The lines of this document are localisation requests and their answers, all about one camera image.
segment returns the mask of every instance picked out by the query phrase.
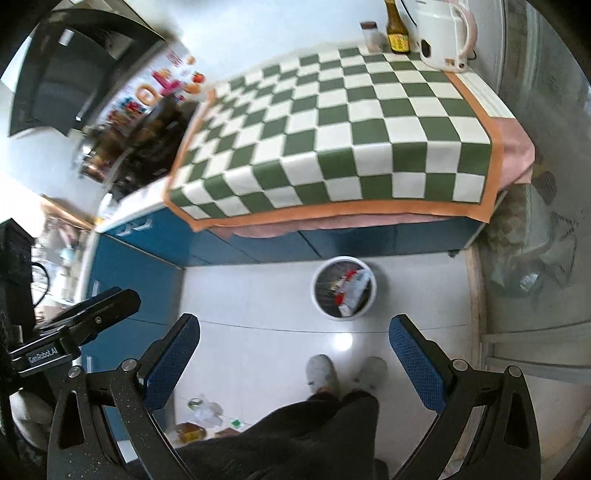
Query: jar lid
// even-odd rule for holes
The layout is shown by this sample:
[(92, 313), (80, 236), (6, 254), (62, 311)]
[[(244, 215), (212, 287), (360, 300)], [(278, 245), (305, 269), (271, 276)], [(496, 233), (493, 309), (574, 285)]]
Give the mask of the jar lid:
[(378, 24), (376, 22), (361, 22), (361, 30), (374, 30), (378, 28)]

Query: plastic bag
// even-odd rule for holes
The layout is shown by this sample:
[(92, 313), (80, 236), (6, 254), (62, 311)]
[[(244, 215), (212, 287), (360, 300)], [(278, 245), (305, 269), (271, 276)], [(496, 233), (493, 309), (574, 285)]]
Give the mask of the plastic bag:
[(208, 401), (205, 395), (192, 398), (187, 405), (194, 412), (193, 421), (196, 425), (204, 429), (222, 426), (220, 415), (223, 414), (223, 409), (219, 404)]

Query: sauce bottle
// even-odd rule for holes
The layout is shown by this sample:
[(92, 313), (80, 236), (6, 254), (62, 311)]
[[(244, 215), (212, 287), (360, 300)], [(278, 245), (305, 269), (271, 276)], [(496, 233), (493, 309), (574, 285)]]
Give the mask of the sauce bottle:
[(388, 34), (388, 41), (390, 48), (394, 53), (408, 53), (410, 52), (410, 41), (408, 39), (408, 28), (400, 18), (398, 8), (396, 8), (396, 0), (385, 0), (386, 8), (388, 9), (388, 26), (386, 33)]

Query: cable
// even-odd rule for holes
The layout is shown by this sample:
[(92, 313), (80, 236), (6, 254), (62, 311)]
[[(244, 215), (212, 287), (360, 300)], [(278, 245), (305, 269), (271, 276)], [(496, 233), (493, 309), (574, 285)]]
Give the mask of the cable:
[(414, 26), (415, 26), (415, 27), (417, 27), (417, 28), (418, 28), (418, 25), (417, 25), (417, 23), (414, 21), (414, 18), (413, 18), (413, 16), (412, 16), (412, 15), (410, 14), (410, 12), (408, 11), (408, 8), (407, 8), (406, 4), (404, 3), (404, 0), (400, 0), (400, 3), (402, 3), (402, 6), (403, 6), (403, 7), (404, 7), (404, 9), (406, 10), (408, 17), (410, 18), (410, 21), (411, 21), (412, 23), (414, 23)]
[(47, 288), (45, 289), (45, 292), (43, 292), (43, 295), (41, 295), (41, 298), (38, 300), (38, 302), (35, 305), (33, 305), (33, 308), (36, 309), (39, 306), (39, 304), (43, 301), (43, 299), (45, 298), (45, 295), (47, 295), (47, 293), (49, 292), (51, 285), (50, 285), (50, 280), (49, 280), (49, 273), (47, 272), (46, 268), (43, 265), (41, 265), (39, 262), (32, 262), (31, 266), (32, 267), (39, 267), (40, 269), (42, 269), (43, 273), (45, 273), (45, 276), (47, 277)]

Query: green and white checkered cloth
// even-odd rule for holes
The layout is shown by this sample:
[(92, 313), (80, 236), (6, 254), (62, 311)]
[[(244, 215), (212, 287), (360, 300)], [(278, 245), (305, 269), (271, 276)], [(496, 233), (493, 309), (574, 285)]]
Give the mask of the green and white checkered cloth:
[(491, 139), (418, 56), (335, 49), (217, 94), (170, 192), (195, 219), (349, 200), (480, 203)]

